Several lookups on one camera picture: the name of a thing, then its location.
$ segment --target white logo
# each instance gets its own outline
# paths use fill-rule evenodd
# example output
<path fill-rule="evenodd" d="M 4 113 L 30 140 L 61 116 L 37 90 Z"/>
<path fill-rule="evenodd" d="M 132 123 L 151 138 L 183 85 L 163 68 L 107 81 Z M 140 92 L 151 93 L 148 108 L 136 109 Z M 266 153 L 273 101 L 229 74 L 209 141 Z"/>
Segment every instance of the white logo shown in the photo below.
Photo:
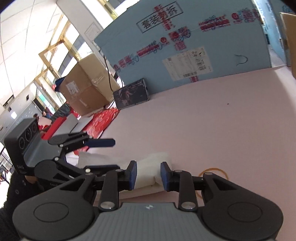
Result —
<path fill-rule="evenodd" d="M 152 205 L 148 205 L 148 206 L 146 206 L 145 208 L 147 208 L 147 209 L 149 209 L 149 210 L 151 210 L 151 209 L 153 209 L 154 208 L 154 206 L 152 206 Z"/>

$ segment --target air vent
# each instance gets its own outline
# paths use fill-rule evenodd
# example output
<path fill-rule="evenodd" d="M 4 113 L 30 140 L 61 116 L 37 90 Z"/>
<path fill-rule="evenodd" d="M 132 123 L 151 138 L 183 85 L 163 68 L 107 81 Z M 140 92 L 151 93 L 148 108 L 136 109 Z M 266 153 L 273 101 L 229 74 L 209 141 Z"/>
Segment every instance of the air vent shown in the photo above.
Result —
<path fill-rule="evenodd" d="M 5 102 L 3 107 L 6 108 L 11 103 L 11 101 L 13 101 L 14 99 L 15 99 L 14 95 L 10 96 L 10 98 L 8 99 L 8 101 Z"/>

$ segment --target ceiling light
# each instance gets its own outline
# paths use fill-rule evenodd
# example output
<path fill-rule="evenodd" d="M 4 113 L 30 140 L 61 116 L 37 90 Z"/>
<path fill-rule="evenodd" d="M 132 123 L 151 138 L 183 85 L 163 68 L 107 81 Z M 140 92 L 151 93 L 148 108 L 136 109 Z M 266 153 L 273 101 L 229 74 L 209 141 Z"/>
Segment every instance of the ceiling light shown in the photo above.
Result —
<path fill-rule="evenodd" d="M 13 119 L 15 119 L 15 118 L 17 117 L 17 114 L 16 114 L 15 111 L 11 114 L 11 117 L 12 117 Z"/>

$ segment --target folded towel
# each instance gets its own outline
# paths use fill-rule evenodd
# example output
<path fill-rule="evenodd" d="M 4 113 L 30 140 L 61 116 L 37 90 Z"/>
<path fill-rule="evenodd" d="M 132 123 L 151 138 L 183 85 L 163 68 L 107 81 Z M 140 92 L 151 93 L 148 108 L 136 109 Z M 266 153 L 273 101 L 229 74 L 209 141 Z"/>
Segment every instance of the folded towel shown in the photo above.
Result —
<path fill-rule="evenodd" d="M 126 169 L 132 159 L 113 158 L 100 154 L 79 153 L 78 167 L 84 168 L 90 165 L 117 164 L 122 169 Z M 154 153 L 148 157 L 137 161 L 137 179 L 135 189 L 132 191 L 122 191 L 119 193 L 120 199 L 143 196 L 163 191 L 163 184 L 160 176 L 160 164 L 166 161 L 171 168 L 171 159 L 167 153 Z"/>

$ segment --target metal screw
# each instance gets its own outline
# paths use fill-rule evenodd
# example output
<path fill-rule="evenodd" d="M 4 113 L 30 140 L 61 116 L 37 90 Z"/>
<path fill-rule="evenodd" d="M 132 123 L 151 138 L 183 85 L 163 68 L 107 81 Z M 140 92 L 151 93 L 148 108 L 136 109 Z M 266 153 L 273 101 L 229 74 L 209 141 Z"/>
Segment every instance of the metal screw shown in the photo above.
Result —
<path fill-rule="evenodd" d="M 102 202 L 100 207 L 103 209 L 112 209 L 115 207 L 115 204 L 113 202 Z"/>
<path fill-rule="evenodd" d="M 193 202 L 183 202 L 181 207 L 187 210 L 194 209 L 196 207 L 195 203 Z"/>

